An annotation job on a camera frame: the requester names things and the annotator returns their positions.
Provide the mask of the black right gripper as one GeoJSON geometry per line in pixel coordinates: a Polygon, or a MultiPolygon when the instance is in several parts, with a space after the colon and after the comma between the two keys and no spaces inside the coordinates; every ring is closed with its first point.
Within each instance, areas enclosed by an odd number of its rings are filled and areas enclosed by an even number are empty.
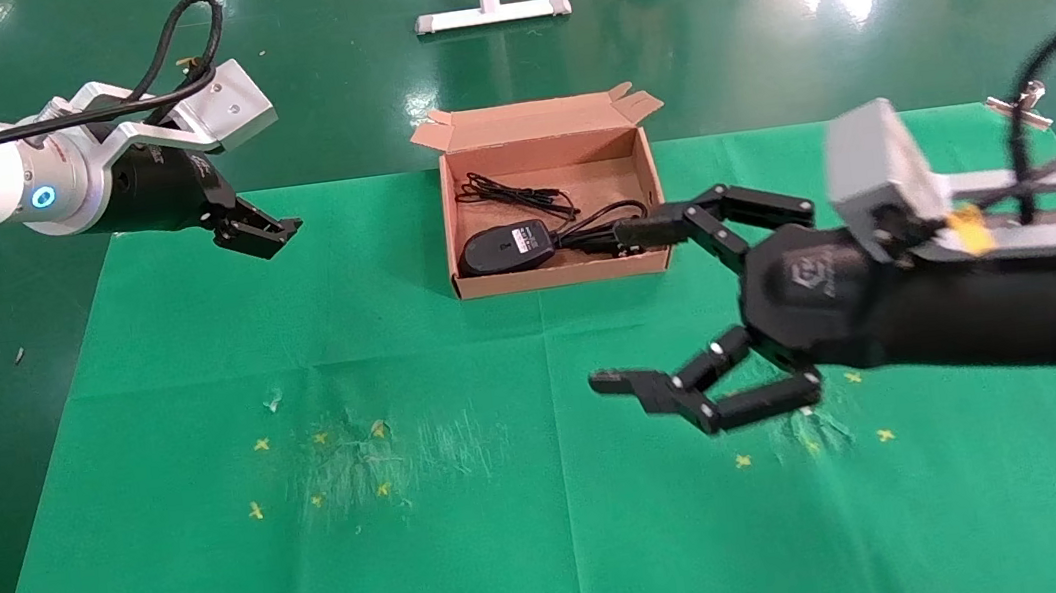
{"type": "Polygon", "coordinates": [[[807,229],[814,212],[798,196],[718,184],[616,224],[623,246],[693,241],[742,275],[744,326],[727,328],[675,374],[598,370],[590,389],[633,396],[645,414],[717,435],[819,403],[812,364],[1056,366],[1056,256],[914,259],[901,268],[875,262],[846,229],[807,229]],[[751,250],[729,222],[781,228],[751,250]],[[720,400],[708,395],[757,350],[789,374],[720,400]]]}

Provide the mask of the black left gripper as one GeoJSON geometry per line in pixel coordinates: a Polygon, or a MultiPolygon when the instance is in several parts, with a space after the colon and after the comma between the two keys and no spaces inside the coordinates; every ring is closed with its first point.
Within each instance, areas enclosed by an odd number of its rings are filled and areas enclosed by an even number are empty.
{"type": "Polygon", "coordinates": [[[205,154],[145,145],[129,148],[112,165],[109,197],[113,232],[215,232],[216,246],[271,260],[302,219],[275,218],[251,200],[235,199],[205,154]]]}

